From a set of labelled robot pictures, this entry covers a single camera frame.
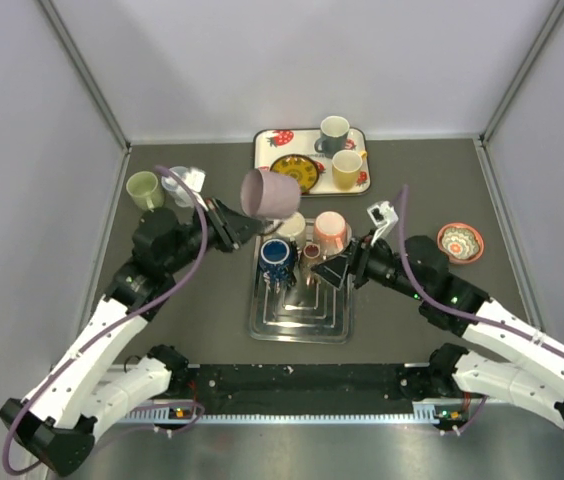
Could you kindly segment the black gold mug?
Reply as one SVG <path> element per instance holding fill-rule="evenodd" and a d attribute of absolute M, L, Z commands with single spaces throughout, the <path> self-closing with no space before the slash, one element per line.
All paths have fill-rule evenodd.
<path fill-rule="evenodd" d="M 319 244 L 307 242 L 302 250 L 302 262 L 305 265 L 314 265 L 322 258 L 321 248 Z"/>

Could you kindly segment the mauve purple mug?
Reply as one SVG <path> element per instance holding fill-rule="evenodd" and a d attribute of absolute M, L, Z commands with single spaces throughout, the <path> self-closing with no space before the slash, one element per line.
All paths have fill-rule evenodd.
<path fill-rule="evenodd" d="M 294 178 L 252 169 L 242 181 L 240 202 L 247 216 L 284 220 L 298 211 L 301 195 L 300 186 Z"/>

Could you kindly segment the pink mug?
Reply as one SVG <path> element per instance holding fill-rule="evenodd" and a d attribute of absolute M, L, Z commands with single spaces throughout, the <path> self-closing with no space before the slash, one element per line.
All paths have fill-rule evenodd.
<path fill-rule="evenodd" d="M 324 257 L 345 250 L 349 243 L 349 226 L 344 216 L 336 211 L 320 213 L 314 221 L 313 240 L 320 246 Z"/>

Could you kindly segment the dark blue mug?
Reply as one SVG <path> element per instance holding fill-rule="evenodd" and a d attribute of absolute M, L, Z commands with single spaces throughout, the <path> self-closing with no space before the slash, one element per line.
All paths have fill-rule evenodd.
<path fill-rule="evenodd" d="M 283 239 L 268 239 L 260 247 L 258 267 L 264 281 L 275 289 L 296 284 L 295 263 L 296 248 Z"/>

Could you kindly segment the cream white mug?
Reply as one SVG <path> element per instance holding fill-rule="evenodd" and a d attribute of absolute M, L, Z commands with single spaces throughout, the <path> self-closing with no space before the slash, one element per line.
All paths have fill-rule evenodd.
<path fill-rule="evenodd" d="M 275 232 L 275 236 L 297 245 L 306 242 L 306 220 L 300 212 L 295 212 L 284 220 Z"/>

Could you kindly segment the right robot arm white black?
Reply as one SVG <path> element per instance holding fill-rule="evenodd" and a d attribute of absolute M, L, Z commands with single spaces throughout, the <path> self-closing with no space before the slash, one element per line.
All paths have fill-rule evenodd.
<path fill-rule="evenodd" d="M 454 275 L 427 236 L 388 244 L 354 239 L 340 254 L 312 268 L 335 288 L 373 281 L 419 303 L 432 325 L 499 356 L 492 361 L 455 345 L 429 360 L 429 384 L 438 394 L 456 391 L 501 400 L 532 412 L 564 431 L 564 344 L 529 325 L 484 290 Z"/>

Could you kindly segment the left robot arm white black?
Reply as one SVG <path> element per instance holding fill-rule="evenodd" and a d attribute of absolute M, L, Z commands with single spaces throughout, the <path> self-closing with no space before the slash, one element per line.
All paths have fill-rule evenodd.
<path fill-rule="evenodd" d="M 10 447 L 17 443 L 57 475 L 70 475 L 101 437 L 143 402 L 163 393 L 182 394 L 189 382 L 187 362 L 166 346 L 153 348 L 134 370 L 107 386 L 99 382 L 126 345 L 192 279 L 208 250 L 232 253 L 269 224 L 214 198 L 197 204 L 188 223 L 166 207 L 143 213 L 131 257 L 74 343 L 37 387 L 1 407 L 0 420 L 8 430 L 4 470 L 19 473 L 10 464 Z"/>

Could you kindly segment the light blue mug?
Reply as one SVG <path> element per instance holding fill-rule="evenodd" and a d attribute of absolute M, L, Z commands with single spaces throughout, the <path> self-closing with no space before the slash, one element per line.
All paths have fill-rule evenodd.
<path fill-rule="evenodd" d="M 191 191 L 195 191 L 194 176 L 190 167 L 175 166 L 171 167 L 170 171 L 178 176 Z M 170 175 L 163 176 L 161 178 L 161 184 L 163 189 L 173 198 L 177 206 L 183 208 L 193 206 L 191 197 Z"/>

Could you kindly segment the yellow mug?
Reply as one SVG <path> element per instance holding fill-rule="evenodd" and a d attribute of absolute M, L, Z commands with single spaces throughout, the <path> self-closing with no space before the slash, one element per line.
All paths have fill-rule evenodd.
<path fill-rule="evenodd" d="M 334 185 L 343 191 L 352 189 L 367 159 L 366 151 L 341 150 L 332 158 Z"/>

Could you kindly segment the light green mug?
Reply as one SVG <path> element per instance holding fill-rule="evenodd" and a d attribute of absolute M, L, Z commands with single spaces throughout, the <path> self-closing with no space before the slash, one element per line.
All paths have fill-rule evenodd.
<path fill-rule="evenodd" d="M 126 192 L 142 211 L 164 206 L 165 196 L 158 177 L 150 171 L 140 171 L 129 177 Z"/>

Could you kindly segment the grey green mug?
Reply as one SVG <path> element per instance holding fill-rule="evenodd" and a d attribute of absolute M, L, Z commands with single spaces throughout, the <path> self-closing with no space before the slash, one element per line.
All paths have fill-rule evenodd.
<path fill-rule="evenodd" d="M 326 117 L 320 124 L 320 136 L 314 143 L 315 151 L 333 157 L 345 148 L 349 131 L 350 124 L 344 117 Z"/>

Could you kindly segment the silver metal tray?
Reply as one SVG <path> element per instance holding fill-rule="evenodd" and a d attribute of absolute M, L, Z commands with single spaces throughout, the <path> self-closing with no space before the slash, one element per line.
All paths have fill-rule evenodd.
<path fill-rule="evenodd" d="M 296 284 L 275 289 L 264 281 L 258 267 L 262 244 L 275 236 L 256 239 L 254 282 L 250 307 L 250 335 L 258 340 L 339 344 L 347 341 L 353 324 L 353 293 L 350 284 L 334 289 L 311 272 L 313 265 L 302 262 L 302 250 L 313 240 L 312 218 L 306 220 L 306 242 L 297 245 L 294 274 Z"/>

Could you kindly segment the strawberry pattern white tray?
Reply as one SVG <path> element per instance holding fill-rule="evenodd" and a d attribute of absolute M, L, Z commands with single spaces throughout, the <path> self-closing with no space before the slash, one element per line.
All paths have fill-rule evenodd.
<path fill-rule="evenodd" d="M 316 186 L 304 196 L 362 195 L 370 189 L 371 173 L 366 160 L 356 185 L 347 191 L 339 190 L 333 183 L 332 159 L 317 153 L 314 143 L 320 129 L 268 129 L 258 132 L 253 139 L 253 161 L 257 169 L 270 171 L 269 167 L 278 158 L 299 154 L 311 158 L 320 170 Z"/>

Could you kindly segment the pink patterned bowl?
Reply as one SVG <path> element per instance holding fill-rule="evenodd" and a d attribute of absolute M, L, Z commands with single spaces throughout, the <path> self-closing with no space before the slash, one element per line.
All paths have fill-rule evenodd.
<path fill-rule="evenodd" d="M 485 250 L 481 234 L 472 226 L 460 222 L 449 223 L 439 230 L 437 246 L 456 265 L 476 262 Z"/>

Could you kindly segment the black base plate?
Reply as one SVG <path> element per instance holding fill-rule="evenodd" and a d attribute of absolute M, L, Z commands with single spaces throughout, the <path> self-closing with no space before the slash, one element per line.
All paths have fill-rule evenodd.
<path fill-rule="evenodd" d="M 202 364 L 175 374 L 164 399 L 195 399 L 208 415 L 407 413 L 416 401 L 460 399 L 450 377 L 403 364 Z"/>

